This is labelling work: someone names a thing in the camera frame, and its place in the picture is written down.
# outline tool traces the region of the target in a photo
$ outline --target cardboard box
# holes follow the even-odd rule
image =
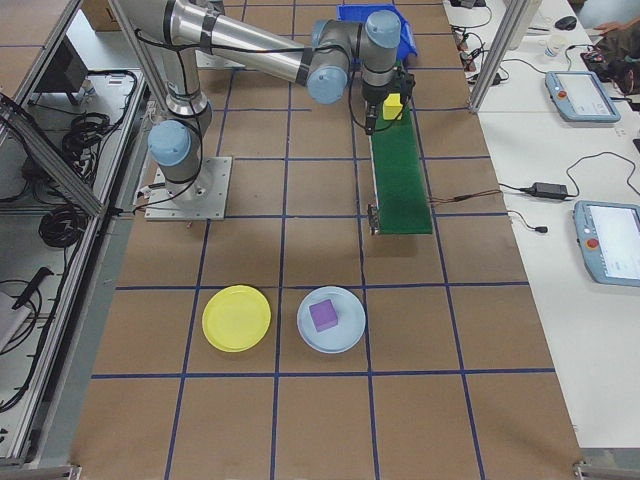
[[[84,0],[82,4],[84,13],[91,28],[96,32],[114,32],[120,30],[116,17],[111,11],[108,0]]]

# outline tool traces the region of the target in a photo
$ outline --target white table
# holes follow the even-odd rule
[[[484,41],[493,38],[504,13],[502,0],[488,3],[494,20],[472,30]],[[451,23],[460,25],[482,23],[487,18],[483,10],[447,6]],[[572,14],[567,2],[558,0],[545,0],[541,12],[552,22]],[[580,25],[563,34],[569,44],[588,42]],[[505,58],[521,58],[543,71],[566,70],[564,54],[556,59],[542,55],[540,43],[546,38],[525,37],[521,47]],[[581,51],[569,52],[572,70],[584,70]],[[551,103],[543,75],[519,62],[503,65],[511,78],[490,89],[479,113],[500,182],[518,187],[535,181],[562,183],[575,193],[566,168],[584,155],[604,150],[640,166],[640,154],[632,143],[640,136],[640,117],[626,104],[617,104],[623,118],[614,125],[569,124]],[[583,161],[572,173],[581,189],[580,199],[638,204],[640,197],[625,184],[630,171],[626,162],[603,156]],[[640,173],[631,181],[640,189]],[[590,278],[576,244],[571,217],[575,202],[506,193],[505,203],[530,224],[549,227],[549,233],[541,235],[513,220],[580,446],[640,447],[640,289],[600,285]]]

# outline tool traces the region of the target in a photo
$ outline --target cup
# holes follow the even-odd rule
[[[567,39],[562,35],[551,35],[547,40],[544,54],[547,57],[557,57],[562,49],[567,45]]]

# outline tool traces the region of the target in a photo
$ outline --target power adapter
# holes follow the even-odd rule
[[[535,182],[529,188],[521,188],[520,191],[536,198],[549,198],[551,200],[565,200],[569,193],[567,186],[558,183]]]

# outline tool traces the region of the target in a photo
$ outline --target computer mouse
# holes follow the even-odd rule
[[[578,19],[569,15],[568,17],[562,17],[555,23],[554,26],[558,30],[573,30],[574,28],[576,28],[577,23]]]

